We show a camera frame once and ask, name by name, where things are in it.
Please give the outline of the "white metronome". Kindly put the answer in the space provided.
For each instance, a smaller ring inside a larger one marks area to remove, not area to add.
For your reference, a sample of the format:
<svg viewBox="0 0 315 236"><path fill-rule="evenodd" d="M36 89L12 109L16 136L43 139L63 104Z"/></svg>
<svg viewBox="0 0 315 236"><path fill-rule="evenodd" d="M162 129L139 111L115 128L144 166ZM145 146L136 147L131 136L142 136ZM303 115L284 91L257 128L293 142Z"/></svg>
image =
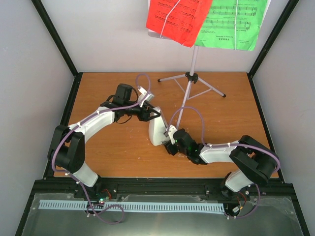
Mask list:
<svg viewBox="0 0 315 236"><path fill-rule="evenodd" d="M154 107L154 110L160 113L160 116L150 120L149 122L149 139L152 145L159 146L170 140L166 136L168 124L160 107Z"/></svg>

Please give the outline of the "white music stand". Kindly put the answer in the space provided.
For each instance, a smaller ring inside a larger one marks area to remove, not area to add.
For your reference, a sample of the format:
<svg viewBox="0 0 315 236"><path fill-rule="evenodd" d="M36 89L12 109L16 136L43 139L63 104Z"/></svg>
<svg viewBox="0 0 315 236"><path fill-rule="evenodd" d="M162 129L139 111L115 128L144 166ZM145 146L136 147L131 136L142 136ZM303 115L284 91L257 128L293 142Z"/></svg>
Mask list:
<svg viewBox="0 0 315 236"><path fill-rule="evenodd" d="M204 85L206 85L208 87L208 90L213 90L216 93L218 93L219 95L221 95L222 97L225 97L226 95L223 92L220 92L219 90L217 90L216 88L214 88L213 86L211 86L209 83L207 83L206 81L204 81L203 79L201 79L198 76L198 74L195 71L195 65L196 65L196 60L197 60L197 55L198 55L198 49L200 47L193 45L192 48L193 48L193 55L192 55L190 70L183 75L177 75L177 76L173 76L171 78L174 81L178 80L179 78L183 78L183 77L187 77L187 79L188 79L187 87L186 87L186 89L184 89L185 95L183 98L183 103L186 103L186 101L189 100L191 86L192 86L192 84L197 83L197 82L203 83Z"/></svg>

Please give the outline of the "red sheet music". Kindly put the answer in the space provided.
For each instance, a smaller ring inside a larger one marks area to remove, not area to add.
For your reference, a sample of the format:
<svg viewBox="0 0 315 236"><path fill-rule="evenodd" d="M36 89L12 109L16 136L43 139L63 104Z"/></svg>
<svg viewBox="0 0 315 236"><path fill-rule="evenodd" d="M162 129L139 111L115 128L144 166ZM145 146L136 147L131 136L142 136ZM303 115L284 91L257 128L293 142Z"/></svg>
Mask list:
<svg viewBox="0 0 315 236"><path fill-rule="evenodd" d="M150 0L148 5L148 31L190 48L197 39L212 1Z"/></svg>

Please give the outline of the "green sheet music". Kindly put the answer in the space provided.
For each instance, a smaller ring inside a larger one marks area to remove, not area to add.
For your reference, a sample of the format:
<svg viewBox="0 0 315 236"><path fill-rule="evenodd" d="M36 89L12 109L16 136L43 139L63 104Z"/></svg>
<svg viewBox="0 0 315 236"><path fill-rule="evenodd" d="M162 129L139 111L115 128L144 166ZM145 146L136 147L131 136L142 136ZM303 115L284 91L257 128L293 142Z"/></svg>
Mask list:
<svg viewBox="0 0 315 236"><path fill-rule="evenodd" d="M269 0L214 0L195 46L253 51Z"/></svg>

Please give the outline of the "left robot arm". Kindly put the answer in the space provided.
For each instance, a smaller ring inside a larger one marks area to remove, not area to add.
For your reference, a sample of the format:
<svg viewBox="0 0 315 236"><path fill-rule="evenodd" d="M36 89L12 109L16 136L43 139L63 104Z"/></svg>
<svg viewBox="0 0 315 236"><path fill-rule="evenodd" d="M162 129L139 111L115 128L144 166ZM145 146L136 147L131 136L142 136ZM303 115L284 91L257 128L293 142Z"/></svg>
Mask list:
<svg viewBox="0 0 315 236"><path fill-rule="evenodd" d="M55 128L48 159L55 172L71 175L85 185L85 192L92 198L102 194L99 175L85 162L85 144L101 129L118 122L123 116L137 116L139 121L151 121L161 116L150 104L154 95L143 87L134 88L119 84L115 94L89 116L70 126Z"/></svg>

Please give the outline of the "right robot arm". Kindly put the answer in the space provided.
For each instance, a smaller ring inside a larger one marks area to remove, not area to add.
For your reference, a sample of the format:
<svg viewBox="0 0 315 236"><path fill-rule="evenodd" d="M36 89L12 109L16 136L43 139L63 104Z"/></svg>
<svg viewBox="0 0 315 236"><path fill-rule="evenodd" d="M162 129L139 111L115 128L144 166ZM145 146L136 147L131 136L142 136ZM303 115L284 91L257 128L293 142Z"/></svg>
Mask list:
<svg viewBox="0 0 315 236"><path fill-rule="evenodd" d="M238 192L247 185L265 186L271 175L280 168L279 157L254 138L244 135L240 140L227 144L197 143L184 129L171 126L164 135L169 154L181 153L196 165L217 162L234 163L238 169L229 173L223 183L223 190Z"/></svg>

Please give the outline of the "small circuit board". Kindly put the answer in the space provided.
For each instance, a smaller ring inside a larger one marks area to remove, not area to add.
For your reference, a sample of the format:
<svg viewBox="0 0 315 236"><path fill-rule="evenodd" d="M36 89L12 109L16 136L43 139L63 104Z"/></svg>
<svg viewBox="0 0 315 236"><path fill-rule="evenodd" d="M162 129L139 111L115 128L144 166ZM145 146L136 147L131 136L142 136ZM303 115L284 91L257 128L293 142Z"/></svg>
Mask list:
<svg viewBox="0 0 315 236"><path fill-rule="evenodd" d="M108 189L103 189L96 195L96 198L101 202L106 202L112 199L112 195Z"/></svg>

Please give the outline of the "black aluminium rail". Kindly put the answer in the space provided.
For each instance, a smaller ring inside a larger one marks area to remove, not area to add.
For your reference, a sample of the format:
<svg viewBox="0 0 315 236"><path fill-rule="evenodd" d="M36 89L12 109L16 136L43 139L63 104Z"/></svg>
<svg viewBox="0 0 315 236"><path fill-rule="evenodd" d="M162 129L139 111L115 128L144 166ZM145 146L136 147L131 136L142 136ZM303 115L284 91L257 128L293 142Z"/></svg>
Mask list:
<svg viewBox="0 0 315 236"><path fill-rule="evenodd" d="M99 187L86 188L91 199L111 196L112 200L128 195L179 195L199 196L209 201L224 201L220 178L106 178ZM34 182L34 193L73 193L75 198L85 198L82 187L69 177L47 177Z"/></svg>

